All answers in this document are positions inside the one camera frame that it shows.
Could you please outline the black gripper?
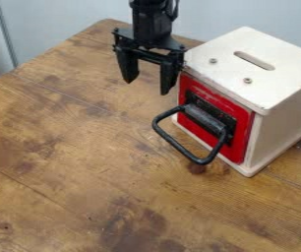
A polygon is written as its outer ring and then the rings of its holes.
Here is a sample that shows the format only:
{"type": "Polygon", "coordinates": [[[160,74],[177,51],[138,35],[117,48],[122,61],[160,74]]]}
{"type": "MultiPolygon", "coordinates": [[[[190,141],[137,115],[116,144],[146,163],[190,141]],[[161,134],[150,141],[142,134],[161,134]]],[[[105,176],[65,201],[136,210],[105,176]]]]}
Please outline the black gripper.
{"type": "Polygon", "coordinates": [[[160,94],[174,86],[184,66],[185,47],[172,38],[177,6],[132,6],[132,26],[114,28],[113,52],[122,79],[129,84],[138,75],[137,61],[160,65],[160,94]]]}

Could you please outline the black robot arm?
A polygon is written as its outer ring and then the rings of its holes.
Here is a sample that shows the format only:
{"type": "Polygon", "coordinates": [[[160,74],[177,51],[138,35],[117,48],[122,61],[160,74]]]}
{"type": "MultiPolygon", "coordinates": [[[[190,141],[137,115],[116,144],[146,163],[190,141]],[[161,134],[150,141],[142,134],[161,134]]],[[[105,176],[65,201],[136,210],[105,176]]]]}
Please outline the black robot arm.
{"type": "Polygon", "coordinates": [[[184,66],[185,46],[172,38],[180,0],[128,0],[132,27],[114,28],[112,50],[120,74],[129,84],[138,76],[138,61],[160,66],[160,94],[174,86],[184,66]]]}

